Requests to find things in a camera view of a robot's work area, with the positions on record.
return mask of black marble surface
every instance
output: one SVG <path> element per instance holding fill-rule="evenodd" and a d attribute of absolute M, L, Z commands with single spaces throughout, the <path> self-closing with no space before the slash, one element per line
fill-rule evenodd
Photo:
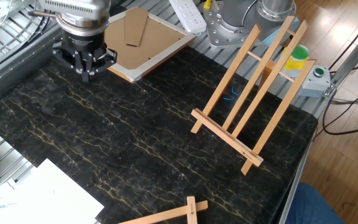
<path fill-rule="evenodd" d="M 262 165 L 243 176 L 237 151 L 205 128 L 190 132 L 192 109 L 204 108 L 225 71 L 187 47 L 135 84 L 106 72 L 87 85 L 52 60 L 0 97 L 0 135 L 36 166 L 49 158 L 100 201 L 101 223 L 184 206 L 189 195 L 208 200 L 199 223 L 269 223 L 317 120 L 289 107 Z M 245 84 L 236 76 L 229 86 L 240 93 Z M 280 101 L 264 97 L 243 143 L 254 146 Z M 211 117 L 222 124 L 233 104 L 219 101 Z"/>

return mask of yellow cap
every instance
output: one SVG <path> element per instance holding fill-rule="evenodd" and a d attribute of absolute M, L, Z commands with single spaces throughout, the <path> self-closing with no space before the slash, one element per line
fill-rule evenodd
<path fill-rule="evenodd" d="M 204 8 L 210 9 L 210 7 L 211 7 L 211 0 L 206 0 L 206 2 L 204 3 Z"/>

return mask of cardboard frame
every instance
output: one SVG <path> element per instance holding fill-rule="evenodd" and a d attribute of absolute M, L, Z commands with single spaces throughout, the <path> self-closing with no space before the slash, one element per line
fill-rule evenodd
<path fill-rule="evenodd" d="M 112 16 L 109 18 L 109 24 L 116 22 L 122 18 L 125 18 L 126 12 L 122 12 L 120 14 L 117 14 L 115 16 Z M 119 65 L 118 63 L 115 63 L 111 67 L 108 68 L 111 72 L 114 72 L 115 74 L 119 75 L 120 77 L 124 78 L 125 80 L 133 83 L 139 79 L 141 79 L 144 75 L 149 73 L 152 69 L 154 69 L 156 66 L 160 65 L 162 62 L 166 61 L 169 57 L 171 57 L 173 54 L 177 53 L 179 50 L 187 46 L 194 38 L 195 35 L 185 31 L 182 28 L 179 28 L 161 18 L 158 16 L 155 16 L 151 13 L 148 15 L 148 19 L 153 19 L 181 34 L 184 35 L 184 38 L 178 40 L 173 45 L 171 45 L 169 48 L 163 50 L 156 56 L 152 57 L 147 62 L 143 63 L 141 66 L 135 68 L 135 69 L 127 69 L 123 67 L 122 65 Z"/>

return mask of brown cardboard piece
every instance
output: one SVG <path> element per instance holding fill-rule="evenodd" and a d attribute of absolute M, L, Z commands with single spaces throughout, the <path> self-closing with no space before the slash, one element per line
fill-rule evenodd
<path fill-rule="evenodd" d="M 125 12 L 125 43 L 129 46 L 138 47 L 149 12 L 139 7 Z"/>
<path fill-rule="evenodd" d="M 117 63 L 127 69 L 143 65 L 185 36 L 148 18 L 139 46 L 131 47 L 125 43 L 124 25 L 125 18 L 111 23 L 105 31 L 104 41 L 110 49 L 117 51 Z"/>
<path fill-rule="evenodd" d="M 141 8 L 135 7 L 125 12 L 126 16 L 129 11 L 145 11 Z M 126 44 L 126 18 L 118 19 L 108 26 L 105 30 L 105 42 L 109 49 L 117 51 L 117 64 L 124 67 L 128 70 L 136 70 L 144 63 L 148 62 L 150 59 L 154 58 L 159 53 L 163 52 L 166 49 L 169 49 L 172 45 L 178 41 L 186 38 L 186 34 L 179 32 L 171 27 L 150 18 L 152 14 L 148 14 L 146 19 L 142 37 L 140 38 L 139 46 L 133 47 Z M 179 50 L 184 48 L 190 43 L 190 40 L 180 46 L 178 49 L 170 52 L 169 55 L 164 58 L 160 58 L 156 64 L 148 68 L 147 70 L 142 71 L 141 76 L 149 73 L 152 69 L 160 65 L 166 59 L 171 57 L 173 54 L 177 53 Z M 133 82 L 127 77 L 127 74 L 116 70 L 114 67 L 109 67 L 109 71 L 114 72 L 116 75 L 119 75 L 121 78 Z"/>

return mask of wooden slat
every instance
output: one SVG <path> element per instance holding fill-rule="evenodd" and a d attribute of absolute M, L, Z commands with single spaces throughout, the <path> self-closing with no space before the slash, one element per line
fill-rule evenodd
<path fill-rule="evenodd" d="M 247 40 L 244 42 L 244 45 L 241 47 L 239 53 L 235 57 L 233 63 L 231 63 L 230 67 L 228 68 L 227 72 L 224 74 L 221 82 L 219 83 L 218 87 L 216 87 L 212 97 L 209 99 L 208 103 L 206 104 L 203 113 L 209 115 L 211 110 L 214 108 L 216 102 L 218 102 L 219 98 L 223 94 L 224 89 L 227 87 L 233 76 L 236 74 L 237 69 L 240 67 L 241 63 L 247 57 L 247 52 L 251 49 L 254 45 L 255 41 L 258 39 L 260 34 L 260 27 L 255 25 L 254 28 L 251 30 Z M 202 123 L 197 121 L 196 124 L 193 126 L 191 130 L 192 133 L 197 133 L 202 126 Z"/>
<path fill-rule="evenodd" d="M 291 35 L 295 35 L 295 33 L 292 30 L 287 30 L 287 33 L 291 34 Z"/>
<path fill-rule="evenodd" d="M 244 104 L 245 100 L 247 99 L 249 93 L 251 92 L 252 88 L 258 81 L 259 77 L 261 76 L 263 70 L 265 69 L 266 65 L 268 64 L 269 60 L 272 58 L 274 52 L 276 51 L 277 47 L 280 45 L 281 41 L 284 39 L 285 35 L 287 34 L 287 30 L 291 27 L 292 22 L 295 20 L 294 16 L 288 16 L 283 25 L 281 26 L 280 30 L 278 31 L 276 38 L 274 38 L 272 44 L 267 49 L 266 54 L 263 56 L 262 60 L 258 64 L 254 74 L 249 79 L 246 87 L 242 91 L 240 97 L 237 99 L 236 104 L 234 105 L 233 109 L 229 113 L 229 116 L 226 118 L 223 128 L 228 129 L 230 124 L 233 122 L 234 117 L 239 112 L 241 106 Z"/>
<path fill-rule="evenodd" d="M 252 52 L 248 52 L 249 55 L 253 56 L 253 58 L 255 58 L 258 61 L 261 61 L 262 59 L 260 57 L 258 57 L 256 54 L 252 53 Z M 272 72 L 274 66 L 276 66 L 276 63 L 272 60 L 269 60 L 266 64 L 266 68 L 268 68 L 269 72 L 266 72 L 266 69 L 264 70 L 264 73 L 268 73 L 270 74 L 270 72 Z M 286 78 L 287 80 L 290 80 L 291 82 L 293 82 L 293 79 L 291 77 L 289 77 L 288 75 L 284 74 L 283 72 L 279 72 L 278 74 L 284 76 L 284 78 Z"/>
<path fill-rule="evenodd" d="M 240 142 L 240 140 L 236 139 L 232 134 L 223 129 L 220 125 L 218 125 L 215 121 L 213 121 L 199 109 L 194 109 L 191 112 L 191 115 L 193 115 L 198 121 L 202 122 L 207 128 L 213 131 L 221 139 L 226 141 L 231 147 L 237 150 L 237 152 L 240 152 L 240 154 L 242 154 L 253 164 L 259 166 L 262 163 L 263 159 L 260 156 L 252 152 L 250 148 Z"/>
<path fill-rule="evenodd" d="M 187 197 L 187 224 L 197 224 L 196 199 Z"/>
<path fill-rule="evenodd" d="M 206 210 L 207 208 L 208 208 L 208 201 L 196 203 L 197 212 Z M 152 223 L 158 223 L 172 218 L 180 217 L 186 214 L 187 214 L 187 206 L 183 206 L 180 208 L 175 208 L 165 212 L 160 212 L 146 217 L 137 218 L 135 220 L 123 222 L 120 224 L 152 224 Z"/>
<path fill-rule="evenodd" d="M 303 68 L 301 69 L 299 75 L 292 83 L 291 88 L 289 89 L 288 93 L 285 95 L 283 101 L 278 106 L 276 112 L 274 113 L 272 119 L 268 123 L 265 131 L 260 136 L 258 142 L 256 143 L 254 149 L 252 150 L 254 153 L 259 154 L 262 148 L 265 146 L 267 140 L 269 139 L 270 135 L 272 134 L 273 130 L 277 126 L 278 122 L 280 121 L 281 117 L 284 115 L 284 112 L 287 110 L 288 106 L 298 93 L 299 88 L 302 86 L 302 83 L 308 76 L 310 70 L 314 66 L 315 60 L 308 60 L 304 64 Z M 251 168 L 252 163 L 247 161 L 244 166 L 242 167 L 241 171 L 244 175 L 248 173 L 248 170 Z"/>
<path fill-rule="evenodd" d="M 258 92 L 260 90 L 260 88 L 264 85 L 264 83 L 266 82 L 267 77 L 269 77 L 269 74 L 272 72 L 273 67 L 276 65 L 276 63 L 272 60 L 269 60 L 267 62 L 266 68 L 263 72 L 262 78 L 260 79 L 260 84 L 258 87 Z"/>
<path fill-rule="evenodd" d="M 234 131 L 233 131 L 234 137 L 237 137 L 239 135 L 239 133 L 241 132 L 241 130 L 243 129 L 244 125 L 246 125 L 246 122 L 251 117 L 252 113 L 255 111 L 256 107 L 258 106 L 258 104 L 260 103 L 260 101 L 262 100 L 264 95 L 266 94 L 267 90 L 274 82 L 275 78 L 277 77 L 279 71 L 284 66 L 285 62 L 287 62 L 287 60 L 290 58 L 292 52 L 294 51 L 295 47 L 298 45 L 300 39 L 302 38 L 303 34 L 306 32 L 307 28 L 308 28 L 307 23 L 305 21 L 303 21 L 301 26 L 299 27 L 298 31 L 296 32 L 295 36 L 293 37 L 292 41 L 288 45 L 286 51 L 282 54 L 282 56 L 280 57 L 280 60 L 278 60 L 276 66 L 272 70 L 271 74 L 266 79 L 266 82 L 260 88 L 258 94 L 252 100 L 252 103 L 250 104 L 247 111 L 242 116 L 242 118 L 241 118 L 240 122 L 238 123 L 238 125 L 236 126 L 236 128 L 234 129 Z"/>

